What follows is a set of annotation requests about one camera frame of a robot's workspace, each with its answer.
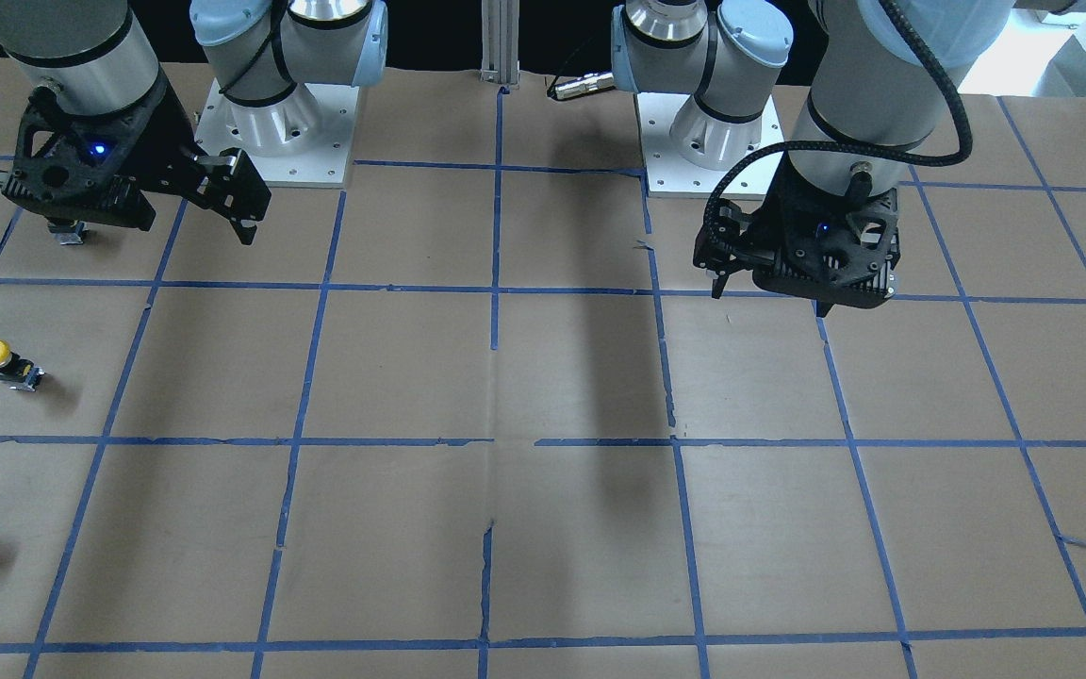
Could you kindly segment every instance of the black background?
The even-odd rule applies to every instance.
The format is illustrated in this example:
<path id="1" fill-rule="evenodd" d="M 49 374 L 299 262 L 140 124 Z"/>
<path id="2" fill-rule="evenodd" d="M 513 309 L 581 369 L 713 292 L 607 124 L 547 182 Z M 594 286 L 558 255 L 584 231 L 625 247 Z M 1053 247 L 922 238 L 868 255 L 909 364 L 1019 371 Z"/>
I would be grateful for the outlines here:
<path id="1" fill-rule="evenodd" d="M 413 70 L 480 67 L 479 0 L 387 0 L 389 65 Z M 810 85 L 825 36 L 806 0 L 770 0 L 794 23 L 794 52 L 780 83 Z M 609 18 L 621 0 L 521 0 L 521 68 L 564 75 L 609 70 Z M 711 8 L 719 0 L 710 0 Z M 189 18 L 190 0 L 139 0 L 132 9 L 161 61 L 204 61 Z M 581 43 L 585 48 L 573 56 Z"/>

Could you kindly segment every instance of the taped grid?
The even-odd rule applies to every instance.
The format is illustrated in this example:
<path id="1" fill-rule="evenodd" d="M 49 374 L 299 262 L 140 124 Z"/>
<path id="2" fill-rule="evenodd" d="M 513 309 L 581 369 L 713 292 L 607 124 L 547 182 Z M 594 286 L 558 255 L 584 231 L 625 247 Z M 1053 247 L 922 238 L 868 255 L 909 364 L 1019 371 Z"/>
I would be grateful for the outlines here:
<path id="1" fill-rule="evenodd" d="M 645 215 L 645 231 L 652 232 L 652 219 L 646 206 L 646 178 L 639 168 L 544 168 L 528 166 L 505 166 L 502 163 L 502 150 L 504 150 L 504 97 L 509 96 L 505 89 L 496 93 L 496 162 L 492 166 L 487 164 L 462 164 L 462 163 L 414 163 L 414 162 L 384 162 L 384 161 L 358 161 L 357 164 L 369 164 L 369 166 L 392 166 L 392 167 L 419 167 L 419 168 L 480 168 L 480 171 L 495 172 L 495 196 L 494 196 L 494 257 L 491 262 L 490 278 L 488 288 L 482 287 L 397 287 L 397 285 L 349 285 L 332 284 L 332 266 L 334 266 L 338 241 L 340 241 L 341 228 L 343 228 L 345 194 L 341 194 L 336 215 L 334 231 L 332 231 L 331 248 L 327 257 L 326 271 L 320 284 L 289 284 L 289 282 L 167 282 L 163 275 L 168 263 L 169 254 L 173 251 L 178 227 L 186 212 L 186 203 L 177 212 L 176 221 L 169 234 L 167 244 L 163 251 L 162 261 L 152 280 L 93 280 L 93 279 L 22 279 L 22 278 L 0 278 L 0 285 L 86 285 L 86 287 L 137 287 L 148 288 L 150 296 L 148 302 L 152 304 L 156 293 L 163 288 L 223 288 L 223 289 L 317 289 L 318 290 L 318 313 L 314 322 L 313 337 L 311 337 L 310 360 L 305 366 L 304 387 L 296 413 L 296 429 L 290 439 L 189 439 L 189 438 L 121 438 L 112 436 L 111 429 L 115 422 L 119 408 L 122 395 L 124 395 L 129 374 L 132 372 L 132 363 L 137 357 L 139 344 L 146 335 L 150 310 L 146 309 L 141 314 L 137 331 L 134 335 L 132 347 L 128 357 L 126 357 L 124 369 L 117 382 L 115 397 L 112 400 L 109 416 L 103 425 L 103 432 L 100 436 L 0 436 L 0 442 L 16 441 L 21 443 L 36 444 L 68 444 L 68 443 L 91 443 L 96 444 L 96 454 L 85 487 L 83 496 L 79 499 L 74 524 L 70 529 L 58 575 L 54 579 L 51 594 L 47 602 L 47 608 L 39 624 L 38 634 L 31 644 L 0 644 L 0 654 L 27 654 L 25 678 L 34 676 L 36 663 L 42 654 L 79 654 L 79 653 L 137 653 L 137 652 L 165 652 L 165 653 L 251 653 L 254 654 L 253 676 L 258 678 L 262 675 L 264 654 L 289 653 L 289 652 L 353 652 L 353 650 L 475 650 L 479 654 L 478 676 L 480 679 L 488 676 L 488 658 L 491 649 L 528 649 L 528 647 L 630 647 L 630 646 L 694 646 L 697 649 L 699 676 L 703 679 L 711 678 L 711 666 L 707 657 L 707 647 L 722 645 L 796 645 L 796 644 L 842 644 L 842 643 L 872 643 L 872 641 L 888 641 L 888 643 L 899 643 L 902 649 L 906 667 L 909 677 L 917 678 L 917 666 L 913 658 L 913 641 L 923 640 L 999 640 L 999 638 L 1086 638 L 1086 627 L 1056 627 L 1056 628 L 1014 628 L 1014 629 L 936 629 L 936 631 L 909 631 L 902 618 L 901 605 L 897 595 L 897 583 L 894 579 L 886 555 L 886 546 L 883 541 L 883 529 L 881 529 L 874 503 L 870 498 L 869 482 L 866 477 L 866 469 L 861 465 L 861 457 L 858 455 L 858 448 L 861 447 L 968 447 L 968 448 L 1016 448 L 1025 460 L 1026 469 L 1031 475 L 1034 489 L 1037 491 L 1039 503 L 1041 504 L 1047 521 L 1050 524 L 1059 545 L 1060 556 L 1072 579 L 1075 593 L 1081 599 L 1083 611 L 1086 615 L 1086 594 L 1083 592 L 1081 577 L 1075 571 L 1074 564 L 1070 559 L 1068 545 L 1064 544 L 1063 537 L 1057 528 L 1057 524 L 1048 502 L 1047 494 L 1034 467 L 1030 448 L 1032 447 L 1086 447 L 1086 441 L 1082 440 L 1026 440 L 1020 432 L 1020 428 L 1014 418 L 1007 392 L 1003 390 L 1000 375 L 996 370 L 995 362 L 990 357 L 986 340 L 983 338 L 977 318 L 973 311 L 974 302 L 988 302 L 988 304 L 1086 304 L 1085 298 L 1034 298 L 1034 297 L 970 297 L 961 285 L 961 278 L 957 274 L 952 259 L 949 257 L 947 244 L 940 236 L 938 224 L 924 192 L 925 186 L 948 186 L 948 188 L 964 189 L 992 189 L 992 190 L 1041 190 L 1051 198 L 1052 205 L 1059 212 L 1059 218 L 1064 228 L 1068 229 L 1069 237 L 1078 257 L 1082 259 L 1086 267 L 1086 257 L 1083 254 L 1077 239 L 1061 212 L 1059 203 L 1055 199 L 1056 192 L 1086 192 L 1086 188 L 1051 188 L 1039 172 L 1037 161 L 1025 141 L 1016 129 L 1014 121 L 1009 115 L 1007 106 L 1003 106 L 1005 115 L 1009 117 L 1018 140 L 1021 141 L 1022 149 L 1028 155 L 1035 172 L 1041 179 L 1040 186 L 1022 185 L 971 185 L 956 183 L 922 183 L 917 174 L 913 179 L 904 183 L 918 191 L 930 214 L 934 235 L 938 238 L 940 249 L 947 265 L 954 277 L 957 288 L 957 297 L 949 296 L 904 296 L 901 300 L 921 302 L 961 302 L 965 306 L 971 327 L 983 356 L 990 373 L 992 381 L 995 382 L 999 392 L 1005 413 L 1009 418 L 1013 430 L 1012 440 L 863 440 L 856 439 L 848 420 L 848 411 L 845 405 L 844 392 L 842 392 L 839 375 L 837 375 L 835 360 L 832 355 L 831 337 L 828 335 L 823 322 L 818 320 L 820 336 L 824 341 L 824 361 L 826 362 L 829 374 L 832 378 L 833 391 L 835 391 L 837 407 L 842 425 L 845 427 L 845 439 L 815 439 L 815 440 L 708 440 L 708 439 L 682 439 L 671 436 L 668 439 L 543 439 L 535 444 L 538 447 L 671 447 L 673 452 L 673 463 L 675 464 L 678 499 L 682 513 L 682 536 L 686 552 L 686 568 L 690 578 L 690 599 L 693 606 L 694 629 L 691 636 L 668 636 L 668 637 L 591 637 L 591 638 L 525 638 L 523 640 L 490 640 L 490 602 L 491 602 L 491 573 L 494 567 L 492 563 L 492 545 L 494 545 L 494 528 L 489 528 L 482 539 L 482 626 L 480 632 L 473 640 L 327 640 L 327 641 L 270 641 L 268 640 L 268 625 L 270 625 L 272 611 L 275 608 L 275 591 L 277 580 L 279 580 L 281 564 L 281 546 L 286 532 L 288 531 L 289 508 L 294 499 L 294 482 L 296 482 L 298 453 L 303 447 L 465 447 L 473 442 L 488 442 L 489 439 L 313 439 L 303 436 L 304 417 L 307 404 L 311 401 L 311 382 L 313 382 L 316 351 L 320 327 L 324 323 L 324 314 L 328 304 L 328 296 L 331 291 L 346 291 L 346 289 L 380 289 L 381 291 L 406 291 L 406 292 L 465 292 L 478 293 L 478 296 L 490 296 L 492 323 L 490 328 L 490 347 L 496 349 L 498 344 L 498 305 L 501 296 L 627 296 L 627 297 L 652 297 L 654 302 L 656 331 L 660 349 L 661 375 L 664 378 L 665 392 L 667 392 L 667 408 L 669 425 L 675 425 L 675 408 L 673 408 L 673 394 L 671 375 L 668 368 L 668 344 L 667 334 L 664 326 L 664 298 L 665 297 L 707 297 L 706 291 L 700 289 L 661 289 L 659 285 L 658 266 L 653 251 L 649 251 L 649 267 L 652 276 L 652 289 L 561 289 L 561 288 L 502 288 L 500 285 L 500 236 L 501 236 L 501 185 L 502 176 L 505 172 L 526 173 L 560 173 L 560 174 L 620 174 L 636 177 L 641 181 L 641 201 L 643 203 L 643 215 Z M 9 160 L 0 155 L 0 161 Z M 0 253 L 3 251 L 5 241 L 10 238 L 16 217 L 11 221 L 0 241 Z M 736 291 L 729 292 L 728 297 L 775 297 L 772 293 L 761 291 Z M 289 447 L 289 480 L 286 487 L 283 502 L 279 517 L 279 530 L 277 530 L 276 546 L 272 554 L 272 567 L 268 573 L 267 593 L 264 598 L 262 619 L 260 624 L 260 634 L 254 643 L 173 643 L 173 641 L 129 641 L 129 643 L 49 643 L 47 641 L 47 629 L 52 621 L 58 599 L 61 596 L 61 586 L 64 583 L 65 573 L 68 571 L 70 559 L 73 558 L 74 549 L 81 529 L 83 519 L 87 511 L 90 493 L 93 490 L 96 477 L 100 463 L 103 460 L 103 451 L 106 447 L 115 444 L 134 444 L 144 447 L 214 447 L 214 444 L 232 444 L 233 447 Z M 888 586 L 891 605 L 897 629 L 892 632 L 826 632 L 825 634 L 719 634 L 708 636 L 705 631 L 702 611 L 702 588 L 699 588 L 697 575 L 697 557 L 695 554 L 693 526 L 690 518 L 689 489 L 686 489 L 684 460 L 682 451 L 691 447 L 844 447 L 848 448 L 854 461 L 854 471 L 857 475 L 859 490 L 862 499 L 866 500 L 867 514 L 870 520 L 872 536 L 874 536 L 875 549 L 880 554 L 880 563 L 883 568 L 884 580 Z"/>

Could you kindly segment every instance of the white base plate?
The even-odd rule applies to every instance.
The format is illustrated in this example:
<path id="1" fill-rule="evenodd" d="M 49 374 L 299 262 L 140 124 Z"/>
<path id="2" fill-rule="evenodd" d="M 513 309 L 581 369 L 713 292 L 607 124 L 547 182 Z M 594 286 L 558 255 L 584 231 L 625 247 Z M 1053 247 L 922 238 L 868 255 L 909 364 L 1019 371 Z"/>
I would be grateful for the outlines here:
<path id="1" fill-rule="evenodd" d="M 307 189 L 341 189 L 346 185 L 351 149 L 354 141 L 354 121 L 358 115 L 358 87 L 318 85 L 310 83 L 307 89 L 320 104 L 323 125 L 306 150 L 291 155 L 255 155 L 229 134 L 225 123 L 225 97 L 219 85 L 212 81 L 207 103 L 195 128 L 195 142 L 209 153 L 219 153 L 241 147 L 258 168 L 267 186 L 299 186 Z"/>
<path id="2" fill-rule="evenodd" d="M 690 95 L 636 96 L 640 112 L 640 139 L 643 143 L 643 160 L 647 166 L 647 193 L 659 198 L 707 198 L 715 185 L 723 179 L 725 172 L 710 171 L 695 166 L 677 151 L 677 142 L 668 136 L 677 112 L 681 110 Z M 761 113 L 763 134 L 759 147 L 770 147 L 784 141 L 782 127 L 776 118 L 773 98 L 766 103 Z M 740 198 L 759 201 L 768 193 L 782 155 L 773 153 L 761 159 L 745 172 L 740 173 L 723 198 Z"/>

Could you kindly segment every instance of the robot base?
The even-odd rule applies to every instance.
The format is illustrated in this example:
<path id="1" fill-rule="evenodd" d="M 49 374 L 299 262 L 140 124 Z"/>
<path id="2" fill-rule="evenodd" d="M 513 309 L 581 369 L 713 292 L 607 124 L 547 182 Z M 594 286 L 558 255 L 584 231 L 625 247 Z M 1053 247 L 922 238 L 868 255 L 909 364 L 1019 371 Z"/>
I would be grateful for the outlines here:
<path id="1" fill-rule="evenodd" d="M 690 95 L 656 95 L 646 91 L 636 96 L 640 139 L 647 167 L 647 193 L 652 197 L 706 198 L 710 196 L 715 185 L 723 179 L 724 172 L 695 166 L 682 158 L 677 150 L 677 140 L 668 134 L 677 112 L 686 99 L 690 99 Z M 766 103 L 761 120 L 763 134 L 759 147 L 768 147 L 784 139 L 772 98 Z M 723 197 L 745 201 L 766 198 L 781 158 L 780 153 L 775 153 L 745 168 Z"/>
<path id="2" fill-rule="evenodd" d="M 260 155 L 229 134 L 225 97 L 219 85 L 212 81 L 207 103 L 195 128 L 195 142 L 209 153 L 219 153 L 230 147 L 241 147 L 267 186 L 298 186 L 302 189 L 341 189 L 346 184 L 351 153 L 354 149 L 354 121 L 358 115 L 358 87 L 344 85 L 305 86 L 319 102 L 320 127 L 313 143 L 304 151 L 290 155 Z"/>

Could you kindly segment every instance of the small object with yellow top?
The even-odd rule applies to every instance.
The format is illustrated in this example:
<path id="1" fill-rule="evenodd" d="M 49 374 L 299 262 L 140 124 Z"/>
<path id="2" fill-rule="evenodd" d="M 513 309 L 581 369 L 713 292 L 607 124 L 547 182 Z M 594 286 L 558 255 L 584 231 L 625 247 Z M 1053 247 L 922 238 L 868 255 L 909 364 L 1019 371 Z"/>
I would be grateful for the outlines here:
<path id="1" fill-rule="evenodd" d="M 16 391 L 35 391 L 43 375 L 40 366 L 18 357 L 11 345 L 0 339 L 0 382 L 8 382 Z"/>

